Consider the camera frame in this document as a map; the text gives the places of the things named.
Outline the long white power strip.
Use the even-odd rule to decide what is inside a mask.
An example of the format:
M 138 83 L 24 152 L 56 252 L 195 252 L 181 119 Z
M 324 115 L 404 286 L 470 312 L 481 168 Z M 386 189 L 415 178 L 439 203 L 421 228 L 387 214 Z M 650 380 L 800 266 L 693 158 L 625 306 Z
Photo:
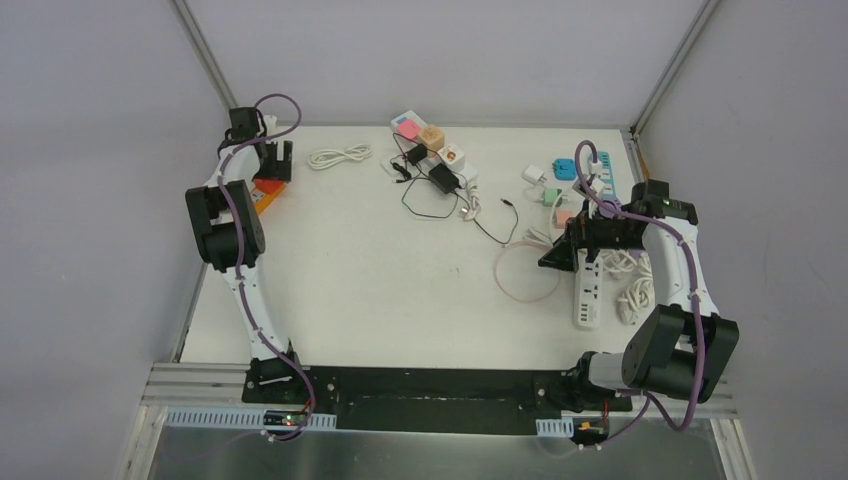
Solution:
M 397 143 L 400 145 L 400 148 L 401 148 L 401 151 L 402 151 L 402 157 L 404 158 L 405 163 L 406 163 L 406 164 L 408 164 L 408 165 L 410 165 L 410 166 L 412 166 L 412 167 L 419 166 L 419 167 L 421 167 L 421 168 L 422 168 L 425 172 L 428 172 L 431 168 L 433 168 L 434 166 L 436 166 L 436 165 L 438 165 L 438 164 L 443 164 L 443 163 L 441 162 L 441 160 L 439 159 L 439 157 L 438 157 L 438 155 L 437 155 L 437 152 L 436 152 L 436 151 L 432 151 L 432 150 L 428 150 L 428 152 L 429 152 L 428 157 L 427 157 L 427 158 L 425 158 L 424 160 L 422 160 L 421 162 L 419 162 L 416 166 L 413 166 L 413 165 L 409 164 L 409 163 L 405 160 L 405 156 L 404 156 L 404 154 L 405 154 L 405 153 L 406 153 L 409 149 L 411 149 L 411 148 L 413 148 L 414 146 L 416 146 L 416 145 L 418 145 L 418 144 L 421 144 L 421 143 L 419 143 L 417 140 L 416 140 L 416 141 L 409 141 L 409 140 L 406 140 L 406 139 L 404 139 L 401 135 L 399 135 L 399 134 L 396 132 L 396 125 L 397 125 L 400 121 L 402 121 L 404 118 L 411 118 L 411 119 L 414 119 L 414 120 L 415 120 L 415 121 L 416 121 L 416 122 L 417 122 L 417 123 L 418 123 L 418 124 L 422 127 L 422 129 L 423 129 L 424 127 L 426 127 L 428 124 L 432 124 L 432 123 L 427 123 L 427 122 L 426 122 L 426 121 L 424 121 L 424 120 L 423 120 L 423 119 L 422 119 L 422 118 L 421 118 L 418 114 L 416 114 L 416 113 L 415 113 L 414 111 L 412 111 L 412 110 L 407 110 L 406 112 L 404 112 L 404 113 L 400 114 L 399 116 L 397 116 L 397 117 L 393 118 L 393 119 L 389 122 L 389 127 L 390 127 L 390 129 L 392 130 L 392 132 L 393 132 L 393 134 L 394 134 L 394 138 L 395 138 L 395 140 L 397 141 Z M 455 144 L 455 143 L 449 143 L 449 142 L 447 141 L 447 136 L 446 136 L 446 133 L 445 133 L 445 145 L 446 145 L 446 144 Z M 478 172 L 477 172 L 477 170 L 475 169 L 475 167 L 474 167 L 474 166 L 470 163 L 470 161 L 467 159 L 467 156 L 466 156 L 466 166 L 465 166 L 465 168 L 464 168 L 461 172 L 453 172 L 453 173 L 454 173 L 454 174 L 458 177 L 459 182 L 460 182 L 460 187 L 461 187 L 461 188 L 463 188 L 463 189 L 467 189 L 467 185 L 468 185 L 468 184 L 470 184 L 471 186 L 475 186 L 475 185 L 476 185 L 476 182 L 477 182 L 477 179 L 478 179 Z

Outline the pink plug adapter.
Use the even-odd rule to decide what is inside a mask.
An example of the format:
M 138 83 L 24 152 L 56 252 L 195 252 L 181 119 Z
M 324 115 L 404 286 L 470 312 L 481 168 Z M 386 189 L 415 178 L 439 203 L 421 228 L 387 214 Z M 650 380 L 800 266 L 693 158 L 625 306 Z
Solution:
M 567 222 L 574 217 L 571 210 L 556 210 L 553 215 L 553 226 L 556 229 L 565 229 Z

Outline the green plug adapter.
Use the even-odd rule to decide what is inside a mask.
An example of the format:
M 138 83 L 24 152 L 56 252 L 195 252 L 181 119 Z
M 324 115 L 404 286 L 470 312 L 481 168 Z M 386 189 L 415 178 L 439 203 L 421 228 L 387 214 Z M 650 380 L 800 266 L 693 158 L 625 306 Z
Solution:
M 559 188 L 546 188 L 542 192 L 541 201 L 546 207 L 558 205 L 563 191 Z

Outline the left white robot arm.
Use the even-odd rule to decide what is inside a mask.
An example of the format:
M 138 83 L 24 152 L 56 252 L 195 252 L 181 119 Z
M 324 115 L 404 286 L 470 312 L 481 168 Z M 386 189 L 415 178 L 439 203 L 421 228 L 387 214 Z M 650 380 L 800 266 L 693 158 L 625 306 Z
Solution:
M 262 282 L 266 239 L 259 215 L 292 177 L 293 142 L 280 140 L 275 118 L 258 107 L 229 111 L 219 161 L 202 186 L 185 193 L 199 255 L 219 272 L 238 304 L 251 353 L 248 386 L 266 386 L 281 404 L 297 402 L 305 378 L 295 371 L 290 336 L 274 326 Z

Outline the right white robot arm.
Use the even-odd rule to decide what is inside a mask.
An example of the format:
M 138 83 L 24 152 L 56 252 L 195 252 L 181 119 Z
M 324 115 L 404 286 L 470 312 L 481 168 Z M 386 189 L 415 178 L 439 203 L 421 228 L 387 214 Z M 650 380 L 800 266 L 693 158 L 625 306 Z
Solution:
M 565 373 L 567 408 L 590 410 L 616 392 L 640 391 L 686 402 L 711 397 L 739 340 L 736 322 L 712 301 L 698 256 L 693 204 L 676 200 L 664 181 L 636 184 L 629 203 L 582 210 L 538 261 L 575 273 L 604 250 L 641 250 L 652 268 L 654 307 L 620 353 L 584 353 Z

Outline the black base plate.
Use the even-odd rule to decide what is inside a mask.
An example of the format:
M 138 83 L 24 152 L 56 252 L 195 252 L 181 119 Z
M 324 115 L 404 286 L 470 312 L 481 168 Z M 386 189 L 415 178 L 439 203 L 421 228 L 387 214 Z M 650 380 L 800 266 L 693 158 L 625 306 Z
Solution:
M 306 407 L 339 430 L 532 435 L 539 420 L 629 412 L 631 400 L 571 371 L 311 366 L 251 362 L 245 403 Z

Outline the orange power strip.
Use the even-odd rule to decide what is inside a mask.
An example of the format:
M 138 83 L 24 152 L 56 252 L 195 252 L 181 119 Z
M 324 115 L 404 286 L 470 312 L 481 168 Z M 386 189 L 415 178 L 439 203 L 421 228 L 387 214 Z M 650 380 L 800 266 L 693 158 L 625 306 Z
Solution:
M 286 186 L 287 183 L 282 180 L 254 180 L 250 196 L 256 212 L 261 215 L 285 190 Z

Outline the pink flat adapter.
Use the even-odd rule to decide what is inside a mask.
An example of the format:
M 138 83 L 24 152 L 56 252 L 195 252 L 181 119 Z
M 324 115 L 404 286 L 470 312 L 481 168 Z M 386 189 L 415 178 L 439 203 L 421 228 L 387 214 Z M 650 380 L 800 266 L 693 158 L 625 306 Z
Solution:
M 421 130 L 422 127 L 411 118 L 404 118 L 396 125 L 396 132 L 409 141 L 416 141 Z

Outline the tan cube adapter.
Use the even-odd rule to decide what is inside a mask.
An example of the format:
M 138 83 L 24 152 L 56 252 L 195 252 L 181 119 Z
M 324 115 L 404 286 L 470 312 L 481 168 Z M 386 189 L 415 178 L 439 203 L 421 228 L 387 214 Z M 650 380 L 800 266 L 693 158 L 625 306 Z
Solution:
M 445 133 L 440 127 L 434 124 L 428 124 L 421 129 L 416 139 L 419 143 L 424 144 L 428 150 L 436 152 L 445 146 Z

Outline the white charger plug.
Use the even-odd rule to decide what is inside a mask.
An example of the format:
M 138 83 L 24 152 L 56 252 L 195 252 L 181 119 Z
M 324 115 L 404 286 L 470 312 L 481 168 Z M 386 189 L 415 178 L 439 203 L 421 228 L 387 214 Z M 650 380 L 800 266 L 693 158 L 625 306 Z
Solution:
M 529 165 L 522 171 L 522 178 L 532 186 L 543 186 L 546 182 L 545 171 L 535 165 Z

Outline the teal power strip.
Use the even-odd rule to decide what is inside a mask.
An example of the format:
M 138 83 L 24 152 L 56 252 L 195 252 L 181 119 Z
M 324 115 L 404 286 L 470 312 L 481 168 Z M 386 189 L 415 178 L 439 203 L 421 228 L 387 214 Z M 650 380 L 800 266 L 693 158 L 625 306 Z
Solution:
M 587 159 L 589 167 L 590 185 L 602 199 L 615 197 L 615 186 L 608 152 L 598 151 L 596 155 L 590 153 Z

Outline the small black adapter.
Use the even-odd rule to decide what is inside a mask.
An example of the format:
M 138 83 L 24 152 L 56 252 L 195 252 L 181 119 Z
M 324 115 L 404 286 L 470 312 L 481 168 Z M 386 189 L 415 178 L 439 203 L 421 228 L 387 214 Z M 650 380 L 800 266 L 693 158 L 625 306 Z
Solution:
M 427 158 L 428 154 L 429 154 L 429 152 L 428 152 L 427 147 L 423 144 L 418 144 L 418 145 L 414 146 L 413 148 L 409 149 L 404 154 L 404 156 L 405 156 L 405 160 L 409 164 L 416 166 L 419 162 L 421 162 L 422 160 Z

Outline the blue plug adapter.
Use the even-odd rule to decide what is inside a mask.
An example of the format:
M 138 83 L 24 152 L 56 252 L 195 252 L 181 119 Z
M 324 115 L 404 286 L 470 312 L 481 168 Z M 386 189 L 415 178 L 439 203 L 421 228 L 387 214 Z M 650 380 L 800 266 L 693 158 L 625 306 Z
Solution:
M 554 176 L 559 181 L 573 181 L 577 178 L 576 163 L 570 158 L 557 158 L 552 163 Z

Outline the black power adapter brick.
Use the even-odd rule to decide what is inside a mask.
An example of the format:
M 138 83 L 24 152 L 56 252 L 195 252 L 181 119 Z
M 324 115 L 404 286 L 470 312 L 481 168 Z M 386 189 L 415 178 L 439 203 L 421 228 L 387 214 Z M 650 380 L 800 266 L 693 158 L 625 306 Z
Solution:
M 460 188 L 458 177 L 444 164 L 431 168 L 427 176 L 443 194 L 451 194 Z

